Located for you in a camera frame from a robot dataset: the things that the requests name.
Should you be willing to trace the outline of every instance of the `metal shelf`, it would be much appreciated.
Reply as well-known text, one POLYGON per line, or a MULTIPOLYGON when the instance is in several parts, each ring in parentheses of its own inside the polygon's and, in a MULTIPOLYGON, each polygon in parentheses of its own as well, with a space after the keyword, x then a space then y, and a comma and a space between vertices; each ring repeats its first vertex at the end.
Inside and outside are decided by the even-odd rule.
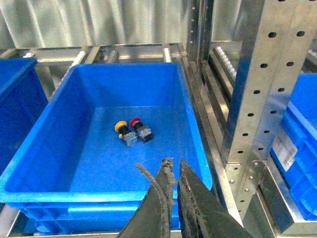
MULTIPOLYGON (((0 58, 36 57, 36 71, 48 98, 75 64, 181 64, 214 180, 213 193, 220 203, 254 237, 317 237, 317 222, 301 217, 269 156, 299 72, 317 69, 316 56, 307 55, 316 32, 317 1, 246 1, 249 22, 243 42, 211 42, 213 1, 193 0, 186 51, 181 44, 31 48, 1 51, 0 58), (305 37, 298 37, 303 29, 305 37), (289 61, 293 67, 286 67, 289 61), (277 93, 280 87, 283 94, 277 93), (277 106, 278 113, 269 117, 267 112, 277 106), (283 216, 275 212, 279 209, 283 216)), ((26 221, 22 213, 5 206, 0 236, 22 236, 26 221)), ((180 231, 173 231, 171 237, 180 238, 180 231)))

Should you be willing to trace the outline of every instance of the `hole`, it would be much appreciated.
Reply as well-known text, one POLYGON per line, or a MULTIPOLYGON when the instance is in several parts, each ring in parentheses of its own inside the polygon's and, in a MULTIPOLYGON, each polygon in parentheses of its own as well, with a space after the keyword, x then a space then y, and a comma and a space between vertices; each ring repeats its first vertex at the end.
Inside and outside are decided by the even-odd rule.
POLYGON ((276 36, 276 32, 270 32, 268 34, 268 37, 270 37, 270 38, 274 38, 275 36, 276 36))
POLYGON ((305 35, 305 31, 299 31, 299 32, 297 32, 296 35, 299 36, 299 37, 304 36, 305 35))

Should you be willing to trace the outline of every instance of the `blue plastic bin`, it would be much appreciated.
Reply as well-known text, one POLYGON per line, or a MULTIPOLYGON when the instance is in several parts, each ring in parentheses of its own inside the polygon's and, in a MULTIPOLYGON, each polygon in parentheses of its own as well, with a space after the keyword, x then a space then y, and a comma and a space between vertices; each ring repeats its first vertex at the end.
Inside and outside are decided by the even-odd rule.
MULTIPOLYGON (((0 178, 0 200, 36 221, 42 234, 120 230, 140 205, 163 158, 212 178, 180 65, 79 65, 0 178), (154 139, 127 147, 115 124, 140 117, 154 139)), ((179 227, 177 189, 172 227, 179 227)))
POLYGON ((271 151, 303 217, 314 221, 317 220, 316 107, 317 74, 302 74, 271 151))
POLYGON ((0 175, 48 103, 36 63, 0 59, 0 175))

